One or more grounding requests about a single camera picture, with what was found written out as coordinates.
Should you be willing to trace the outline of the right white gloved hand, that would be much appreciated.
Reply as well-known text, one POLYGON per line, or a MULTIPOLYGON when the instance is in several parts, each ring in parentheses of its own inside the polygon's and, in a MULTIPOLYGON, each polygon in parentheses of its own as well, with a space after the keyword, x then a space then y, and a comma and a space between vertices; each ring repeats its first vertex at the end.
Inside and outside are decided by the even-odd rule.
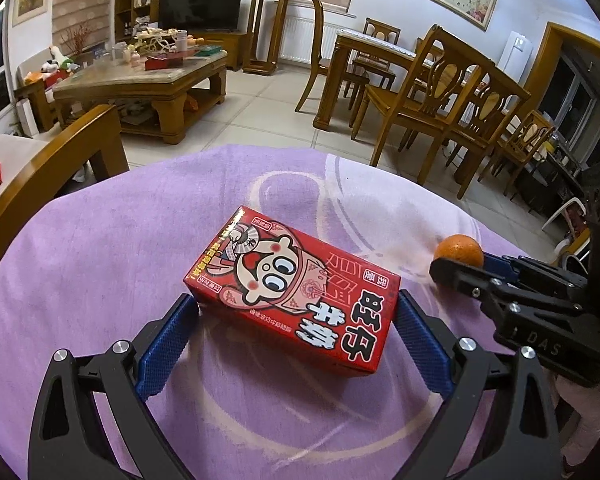
POLYGON ((562 446, 566 464, 579 466, 600 440, 600 383, 593 388, 585 388, 556 375, 554 385, 558 398, 566 401, 580 417, 562 446))

